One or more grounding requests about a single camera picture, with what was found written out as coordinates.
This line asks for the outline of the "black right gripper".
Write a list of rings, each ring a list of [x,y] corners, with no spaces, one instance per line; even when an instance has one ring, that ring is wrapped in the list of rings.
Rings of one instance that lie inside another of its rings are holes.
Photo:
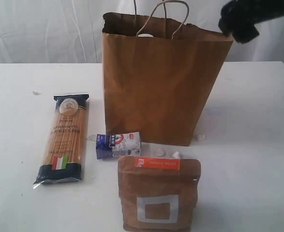
[[[231,0],[221,9],[219,29],[245,44],[259,36],[255,25],[284,16],[284,0]]]

